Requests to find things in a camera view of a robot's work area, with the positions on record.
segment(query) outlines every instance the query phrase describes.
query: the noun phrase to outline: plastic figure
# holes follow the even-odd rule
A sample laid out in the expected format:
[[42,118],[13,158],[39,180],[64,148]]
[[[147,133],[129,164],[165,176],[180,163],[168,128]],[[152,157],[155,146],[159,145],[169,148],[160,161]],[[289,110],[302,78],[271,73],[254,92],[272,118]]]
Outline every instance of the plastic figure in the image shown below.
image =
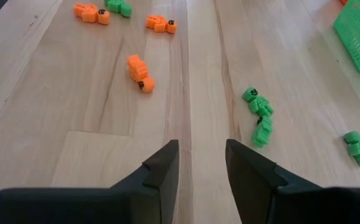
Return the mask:
[[147,65],[138,55],[128,57],[127,66],[130,69],[130,76],[138,83],[144,93],[148,93],[155,88],[155,82],[148,74]]
[[274,113],[274,110],[269,105],[269,101],[262,96],[258,96],[255,88],[248,88],[242,97],[249,103],[249,109],[252,113],[257,113],[260,117],[269,117]]
[[348,144],[348,154],[353,156],[360,165],[360,134],[357,131],[351,131],[344,135],[344,140]]

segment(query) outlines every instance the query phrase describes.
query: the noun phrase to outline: green figure lying on floor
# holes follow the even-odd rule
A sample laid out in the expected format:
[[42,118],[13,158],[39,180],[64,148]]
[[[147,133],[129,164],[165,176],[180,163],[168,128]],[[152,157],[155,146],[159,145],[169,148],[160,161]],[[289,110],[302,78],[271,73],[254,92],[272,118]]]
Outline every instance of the green figure lying on floor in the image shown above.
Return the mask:
[[269,106],[269,101],[262,96],[258,96],[255,88],[250,87],[244,93],[242,98],[249,103],[249,109],[254,114],[262,116],[271,116],[274,110]]
[[356,131],[351,131],[344,135],[344,140],[348,144],[348,154],[353,156],[360,165],[360,134]]

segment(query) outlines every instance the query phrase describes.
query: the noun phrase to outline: light wood plank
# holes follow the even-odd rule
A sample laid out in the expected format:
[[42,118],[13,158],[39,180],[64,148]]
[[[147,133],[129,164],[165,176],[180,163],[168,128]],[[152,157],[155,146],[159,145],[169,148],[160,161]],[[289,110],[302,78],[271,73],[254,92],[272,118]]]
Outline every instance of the light wood plank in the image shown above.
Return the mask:
[[61,2],[8,1],[0,10],[0,111]]
[[54,187],[109,188],[141,164],[126,161],[132,139],[112,134],[69,131],[55,169]]
[[180,176],[173,223],[193,223],[192,148],[190,82],[188,72],[187,4],[172,1],[168,15],[178,22],[178,32],[170,39],[170,79],[166,97],[164,142],[178,139]]
[[188,21],[204,21],[188,24],[193,222],[240,223],[224,156],[229,117],[216,16],[210,1],[188,3]]
[[[67,130],[104,131],[101,118],[110,90],[133,105],[136,96],[147,97],[125,70],[126,56],[143,51],[144,30],[132,27],[144,24],[145,17],[140,14],[129,21],[113,15],[112,23],[123,23],[125,29],[85,24],[72,16],[75,2],[60,6],[0,115],[0,189],[50,185]],[[103,6],[103,1],[94,3]],[[111,82],[114,74],[126,83]],[[113,110],[107,113],[123,114],[120,122],[126,125],[107,132],[132,135],[137,111],[121,102],[111,102]]]

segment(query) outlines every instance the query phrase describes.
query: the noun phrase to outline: orange toy figure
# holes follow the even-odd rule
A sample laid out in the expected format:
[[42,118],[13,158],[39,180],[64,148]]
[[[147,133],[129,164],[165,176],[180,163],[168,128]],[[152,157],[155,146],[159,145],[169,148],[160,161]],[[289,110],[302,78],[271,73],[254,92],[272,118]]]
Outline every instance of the orange toy figure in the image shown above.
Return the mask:
[[165,32],[174,34],[177,30],[177,23],[173,20],[167,22],[163,16],[147,16],[146,26],[155,32]]
[[148,93],[155,88],[154,80],[148,74],[148,67],[138,55],[131,55],[127,58],[127,66],[130,76],[138,83],[144,93]]
[[83,22],[99,22],[100,24],[109,24],[109,12],[104,9],[98,10],[93,4],[76,3],[73,7],[75,16],[80,17]]

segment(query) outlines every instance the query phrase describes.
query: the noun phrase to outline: wooden floor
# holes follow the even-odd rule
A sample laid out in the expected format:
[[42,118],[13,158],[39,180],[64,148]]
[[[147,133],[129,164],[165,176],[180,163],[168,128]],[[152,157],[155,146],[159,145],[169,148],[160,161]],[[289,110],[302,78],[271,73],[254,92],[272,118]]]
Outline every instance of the wooden floor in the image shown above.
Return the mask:
[[[224,146],[254,147],[250,86],[275,109],[258,152],[322,186],[360,186],[341,139],[360,132],[360,74],[333,30],[339,1],[128,0],[132,17],[109,26],[74,18],[75,2],[0,11],[0,189],[109,187],[179,139],[175,223],[240,223]],[[149,14],[176,20],[177,33],[145,29]],[[131,54],[153,93],[129,78]]]

